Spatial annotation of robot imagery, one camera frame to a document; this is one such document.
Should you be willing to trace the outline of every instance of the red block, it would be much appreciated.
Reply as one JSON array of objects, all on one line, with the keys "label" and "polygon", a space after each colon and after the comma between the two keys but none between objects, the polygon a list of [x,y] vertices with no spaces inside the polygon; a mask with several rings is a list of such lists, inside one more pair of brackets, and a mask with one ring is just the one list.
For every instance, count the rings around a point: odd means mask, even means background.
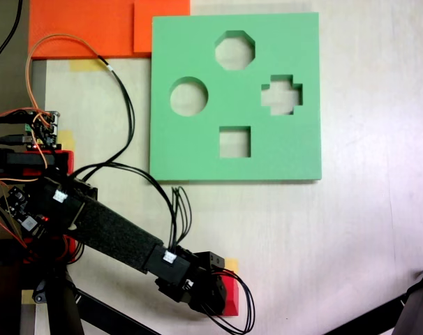
[{"label": "red block", "polygon": [[239,289],[236,279],[222,276],[224,286],[227,289],[227,299],[222,316],[238,316],[239,315]]}]

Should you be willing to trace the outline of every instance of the black metal leg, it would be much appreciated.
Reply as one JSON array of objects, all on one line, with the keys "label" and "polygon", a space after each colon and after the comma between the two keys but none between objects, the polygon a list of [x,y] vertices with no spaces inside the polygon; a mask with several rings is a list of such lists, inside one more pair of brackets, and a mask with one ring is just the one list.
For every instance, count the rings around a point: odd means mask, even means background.
[{"label": "black metal leg", "polygon": [[380,335],[395,326],[405,300],[401,295],[325,335]]},{"label": "black metal leg", "polygon": [[81,290],[78,290],[77,305],[84,321],[109,335],[160,335]]},{"label": "black metal leg", "polygon": [[423,335],[423,287],[408,297],[393,335]]},{"label": "black metal leg", "polygon": [[45,288],[52,335],[84,335],[72,287],[64,278],[50,280]]}]

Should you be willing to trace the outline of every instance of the circular hole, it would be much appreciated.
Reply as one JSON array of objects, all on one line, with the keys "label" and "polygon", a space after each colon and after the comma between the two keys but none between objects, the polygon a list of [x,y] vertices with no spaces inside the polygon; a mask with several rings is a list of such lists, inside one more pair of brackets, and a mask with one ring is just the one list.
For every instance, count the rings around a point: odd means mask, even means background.
[{"label": "circular hole", "polygon": [[171,91],[171,108],[183,117],[192,117],[204,110],[209,92],[198,78],[184,77],[175,82]]}]

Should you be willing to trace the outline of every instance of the green foam board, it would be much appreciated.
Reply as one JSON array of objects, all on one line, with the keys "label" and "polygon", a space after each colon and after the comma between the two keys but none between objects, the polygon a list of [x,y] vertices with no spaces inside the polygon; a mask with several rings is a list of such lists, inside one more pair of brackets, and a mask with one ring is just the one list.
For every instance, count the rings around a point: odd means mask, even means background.
[{"label": "green foam board", "polygon": [[[244,36],[255,58],[227,70],[215,57],[226,37]],[[320,179],[320,79],[317,13],[155,17],[151,74],[150,172],[158,180]],[[197,115],[173,111],[172,90],[203,83]],[[292,114],[272,115],[261,92],[288,78],[302,89]],[[250,156],[222,158],[220,132],[249,129]]]}]

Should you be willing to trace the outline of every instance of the square hole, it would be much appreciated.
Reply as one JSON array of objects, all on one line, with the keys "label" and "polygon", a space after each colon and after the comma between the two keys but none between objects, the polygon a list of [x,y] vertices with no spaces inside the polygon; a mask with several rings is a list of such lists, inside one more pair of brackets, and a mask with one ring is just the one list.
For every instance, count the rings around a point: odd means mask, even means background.
[{"label": "square hole", "polygon": [[251,127],[219,127],[219,156],[247,158],[251,156]]}]

